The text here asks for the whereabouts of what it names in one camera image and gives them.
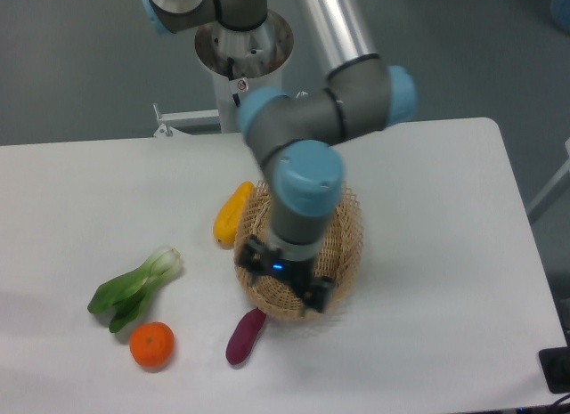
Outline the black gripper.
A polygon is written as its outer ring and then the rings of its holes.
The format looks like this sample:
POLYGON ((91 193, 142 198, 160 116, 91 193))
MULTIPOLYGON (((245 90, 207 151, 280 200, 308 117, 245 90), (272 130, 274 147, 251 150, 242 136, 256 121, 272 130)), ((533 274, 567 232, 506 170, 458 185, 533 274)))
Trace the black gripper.
POLYGON ((297 298, 302 298, 302 315, 308 312, 324 313, 334 290, 334 280, 327 276, 315 277, 316 256, 289 259, 279 248, 266 248, 255 235, 249 235, 242 246, 236 264, 247 274, 248 286, 268 276, 287 286, 297 298))

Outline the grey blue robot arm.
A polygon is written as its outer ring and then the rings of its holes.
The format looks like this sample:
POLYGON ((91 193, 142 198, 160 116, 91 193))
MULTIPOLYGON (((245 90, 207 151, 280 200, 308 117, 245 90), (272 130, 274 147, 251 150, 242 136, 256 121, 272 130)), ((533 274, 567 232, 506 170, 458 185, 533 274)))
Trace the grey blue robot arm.
POLYGON ((335 282, 314 268, 345 179, 335 146, 409 120, 417 96, 409 73, 381 60, 355 0, 296 1, 327 81, 296 99, 265 81, 294 42, 267 0, 142 4, 158 31, 196 29, 197 55, 228 88, 216 98, 221 126, 242 134, 269 186, 266 238, 249 236, 236 264, 251 280, 277 280, 304 309, 323 313, 335 282))

